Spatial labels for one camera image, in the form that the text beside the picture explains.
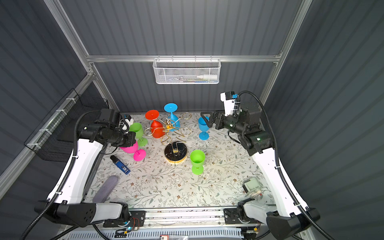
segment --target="wine glass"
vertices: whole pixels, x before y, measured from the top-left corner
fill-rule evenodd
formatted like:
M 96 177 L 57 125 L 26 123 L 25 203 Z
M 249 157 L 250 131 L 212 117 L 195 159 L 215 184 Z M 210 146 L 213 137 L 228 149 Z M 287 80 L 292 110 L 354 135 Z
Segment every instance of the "wine glass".
M 173 126 L 174 126 L 174 127 L 178 127 L 178 128 L 180 128 L 180 121 L 178 121 L 179 118 L 178 118 L 175 114 L 173 114 L 173 112 L 177 110 L 177 105 L 176 105 L 175 103 L 168 103 L 168 104 L 166 104 L 166 105 L 164 106 L 164 110 L 165 110 L 166 112 L 169 112 L 169 113 L 170 113 L 169 118 L 170 118 L 172 121 L 175 122 L 175 123 L 173 124 Z
M 208 131 L 209 127 L 207 126 L 203 118 L 199 118 L 199 128 L 202 131 L 199 134 L 199 138 L 201 140 L 207 140 L 209 138 L 209 134 L 206 131 Z
M 205 162 L 205 153 L 201 150 L 193 150 L 189 156 L 192 163 L 192 173 L 200 175 L 204 171 L 203 164 Z
M 144 130 L 143 130 L 140 123 L 138 123 L 138 122 L 133 123 L 129 127 L 129 131 L 136 133 L 135 138 L 137 139 L 137 143 L 139 144 L 139 147 L 144 147 L 145 145 L 147 145 L 148 140 L 146 138 L 143 138 Z
M 145 118 L 148 120 L 153 120 L 151 124 L 151 133 L 154 138 L 161 138 L 165 134 L 163 124 L 156 119 L 159 117 L 159 111 L 149 110 L 145 114 Z
M 133 160 L 139 162 L 145 158 L 147 153 L 144 149 L 138 149 L 139 145 L 136 142 L 132 147 L 121 147 L 121 149 L 126 153 L 133 153 Z

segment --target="wire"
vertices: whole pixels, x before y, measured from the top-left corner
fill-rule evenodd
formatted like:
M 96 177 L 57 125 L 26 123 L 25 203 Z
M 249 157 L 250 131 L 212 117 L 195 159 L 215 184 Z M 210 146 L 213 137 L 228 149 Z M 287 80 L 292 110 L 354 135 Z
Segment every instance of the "wire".
M 236 139 L 234 139 L 233 137 L 229 136 L 229 138 L 230 138 L 230 139 L 232 139 L 233 141 L 235 141 L 235 142 L 237 142 L 237 143 L 241 144 L 241 142 L 237 141 L 237 140 L 236 140 Z
M 119 224 L 118 224 L 118 226 L 119 226 L 119 227 L 126 227 L 126 226 L 128 226 L 128 225 L 129 225 L 129 222 L 130 222 L 130 220 L 129 220 L 128 222 L 125 222 L 125 224 L 124 224 L 124 225 L 119 225 Z
M 271 231 L 268 229 L 268 231 L 266 231 L 265 233 L 263 233 L 263 235 L 261 235 L 261 236 L 255 238 L 255 239 L 252 239 L 252 240 L 259 240 L 259 239 L 262 239 L 263 237 L 267 236 L 267 235 L 270 234 L 270 233 L 271 233 Z
M 103 148 L 100 150 L 100 152 L 102 152 L 106 147 L 107 147 L 107 145 L 103 146 Z
M 265 108 L 264 108 L 264 105 L 261 103 L 261 101 L 256 97 L 256 95 L 254 95 L 252 92 L 250 91 L 241 91 L 238 96 L 240 97 L 240 95 L 242 95 L 243 93 L 248 93 L 250 94 L 252 97 L 254 97 L 256 99 L 256 101 L 259 103 L 263 113 L 264 113 L 264 116 L 265 116 L 265 119 L 266 119 L 266 122 L 267 122 L 267 125 L 268 125 L 268 129 L 269 131 L 271 132 L 271 135 L 272 135 L 272 139 L 273 139 L 273 142 L 274 142 L 274 147 L 275 147 L 275 164 L 276 164 L 276 168 L 277 168 L 277 171 L 280 175 L 280 178 L 285 186 L 285 188 L 287 189 L 289 195 L 291 196 L 292 200 L 293 200 L 293 203 L 299 208 L 299 210 L 301 211 L 301 213 L 303 214 L 303 216 L 310 222 L 310 224 L 312 224 L 314 226 L 314 228 L 316 228 L 324 237 L 326 237 L 327 239 L 329 240 L 334 240 L 333 237 L 331 237 L 326 231 L 324 231 L 312 218 L 311 216 L 309 216 L 309 214 L 304 210 L 304 208 L 300 205 L 300 202 L 297 200 L 296 196 L 294 195 L 293 191 L 291 190 L 291 188 L 289 187 L 284 175 L 283 175 L 283 171 L 281 170 L 281 167 L 280 167 L 280 161 L 279 161 L 279 154 L 278 154 L 278 148 L 277 148 L 277 140 L 276 140 L 276 136 L 272 130 L 272 126 L 271 126 L 271 123 L 269 122 L 269 119 L 268 119 L 268 116 L 266 114 L 266 111 L 265 111 Z
M 140 221 L 139 221 L 139 219 L 137 219 L 137 228 L 139 228 L 140 227 Z
M 67 230 L 63 231 L 62 233 L 60 233 L 56 237 L 51 238 L 50 240 L 57 240 L 57 239 L 61 238 L 62 236 L 66 235 L 67 233 L 69 233 L 70 231 L 75 230 L 76 228 L 78 228 L 78 226 L 73 226 L 71 228 L 68 228 Z
M 301 237 L 298 237 L 298 236 L 296 236 L 296 235 L 292 235 L 292 237 L 295 238 L 295 239 L 297 239 L 297 240 L 304 240 L 304 239 L 302 239 Z
M 119 129 L 120 131 L 122 131 L 123 133 L 127 133 L 128 131 L 129 131 L 129 126 L 128 126 L 128 124 L 127 124 L 127 122 L 125 121 L 125 118 L 124 118 L 124 116 L 120 113 L 120 121 L 119 121 L 119 126 L 117 127 L 117 129 Z M 120 127 L 120 125 L 121 125 L 121 123 L 122 123 L 122 125 L 123 126 L 126 126 L 127 127 L 127 129 L 124 131 L 122 128 L 123 127 Z
M 21 235 L 20 237 L 20 240 L 24 240 L 27 235 L 29 234 L 29 232 L 32 230 L 32 228 L 36 225 L 36 223 L 43 217 L 43 215 L 45 214 L 45 212 L 52 206 L 52 204 L 55 202 L 56 198 L 59 196 L 59 193 L 61 192 L 61 190 L 63 189 L 64 187 L 64 184 L 65 182 L 67 181 L 67 178 L 68 176 L 70 175 L 71 171 L 72 171 L 72 168 L 74 166 L 74 163 L 76 161 L 76 157 L 77 157 L 77 150 L 78 150 L 78 146 L 77 146 L 77 129 L 79 127 L 79 124 L 80 124 L 80 121 L 81 119 L 87 115 L 88 113 L 95 113 L 95 112 L 100 112 L 100 110 L 95 110 L 95 111 L 90 111 L 90 112 L 87 112 L 87 113 L 83 113 L 79 119 L 77 119 L 76 121 L 76 124 L 74 126 L 74 132 L 73 132 L 73 154 L 72 154 L 72 159 L 71 159 L 71 162 L 68 166 L 68 169 L 67 171 L 65 172 L 64 174 L 64 177 L 63 179 L 61 180 L 60 182 L 60 185 L 57 187 L 56 189 L 56 193 L 53 195 L 53 197 L 49 200 L 49 202 L 45 205 L 45 208 L 39 213 L 39 215 L 37 215 L 37 217 L 28 225 L 28 227 L 24 230 L 23 234 Z
M 96 232 L 104 239 L 104 240 L 110 240 L 109 238 L 107 238 L 101 231 L 99 228 L 97 228 L 97 226 L 95 224 L 92 224 L 93 228 L 96 230 Z
M 115 150 L 113 150 L 111 153 L 104 153 L 104 155 L 109 155 L 109 154 L 112 154 L 114 153 L 116 150 L 117 150 L 118 147 L 115 148 Z
M 259 222 L 258 220 L 256 220 L 258 223 L 259 223 L 259 225 L 257 226 L 257 229 L 259 230 L 259 232 L 260 232 L 260 226 L 262 225 L 262 223 L 261 222 Z

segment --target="floral tablecloth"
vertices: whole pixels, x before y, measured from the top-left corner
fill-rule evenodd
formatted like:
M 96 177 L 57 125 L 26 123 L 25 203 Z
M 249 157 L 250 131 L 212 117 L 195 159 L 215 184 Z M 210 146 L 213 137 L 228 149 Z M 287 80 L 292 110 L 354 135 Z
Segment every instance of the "floral tablecloth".
M 160 119 L 164 120 L 165 116 L 161 114 Z M 144 129 L 152 122 L 143 114 L 132 117 Z M 225 129 L 210 128 L 209 139 L 199 139 L 199 117 L 199 114 L 192 114 L 190 119 L 180 120 L 181 127 L 192 130 L 191 135 L 184 138 L 188 153 L 182 163 L 170 164 L 164 157 L 165 146 L 160 139 L 144 136 L 148 139 L 148 144 L 140 148 L 147 152 L 147 156 L 141 162 L 135 162 L 133 154 L 121 149 L 113 153 L 131 170 L 128 175 L 118 169 L 108 155 L 103 157 L 85 201 L 91 202 L 104 181 L 109 176 L 116 175 L 119 182 L 107 202 L 126 202 L 130 208 L 237 205 L 238 201 L 248 198 L 242 183 L 255 176 L 262 185 L 262 195 L 257 200 L 260 203 L 274 204 L 261 170 L 246 150 L 227 136 Z M 175 141 L 176 134 L 169 135 Z M 114 147 L 109 146 L 106 153 L 113 149 Z M 206 155 L 204 172 L 201 175 L 195 175 L 191 171 L 189 154 L 195 149 L 202 150 Z

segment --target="gray wall panel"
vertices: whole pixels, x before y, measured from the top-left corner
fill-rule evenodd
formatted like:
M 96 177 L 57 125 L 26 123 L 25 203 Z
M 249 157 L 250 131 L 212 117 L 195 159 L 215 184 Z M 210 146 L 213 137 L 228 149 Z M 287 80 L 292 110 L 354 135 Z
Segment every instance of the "gray wall panel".
M 382 238 L 383 9 L 314 1 L 266 103 L 286 171 L 335 239 Z
M 1 174 L 86 71 L 43 1 L 0 1 L 0 36 Z M 0 200 L 2 239 L 19 239 L 37 215 L 34 204 L 47 197 L 64 166 L 38 157 L 31 160 Z M 58 228 L 42 219 L 27 239 L 49 239 Z
M 121 111 L 164 111 L 176 103 L 178 111 L 223 109 L 220 93 L 250 90 L 260 95 L 273 63 L 222 63 L 219 84 L 157 84 L 151 63 L 96 63 Z M 242 101 L 250 101 L 245 96 Z
M 87 89 L 83 92 L 84 96 L 89 96 L 93 98 L 101 98 L 101 95 L 99 93 L 99 90 L 97 90 L 95 84 L 91 83 Z
M 91 55 L 274 55 L 299 0 L 62 1 Z

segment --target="wire mesh basket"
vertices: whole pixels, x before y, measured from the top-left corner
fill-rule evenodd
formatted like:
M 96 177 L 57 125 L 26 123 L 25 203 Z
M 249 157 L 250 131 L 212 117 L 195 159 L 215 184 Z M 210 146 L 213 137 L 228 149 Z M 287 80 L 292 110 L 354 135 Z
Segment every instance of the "wire mesh basket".
M 83 113 L 109 108 L 108 101 L 103 98 L 76 95 L 66 100 L 68 104 L 56 110 L 55 117 L 43 128 L 37 127 L 24 142 L 26 147 L 43 160 L 67 162 L 73 149 L 73 131 L 77 119 Z M 85 115 L 80 125 L 94 122 L 99 115 L 100 113 Z
M 160 61 L 153 60 L 158 84 L 217 84 L 221 62 L 217 61 Z

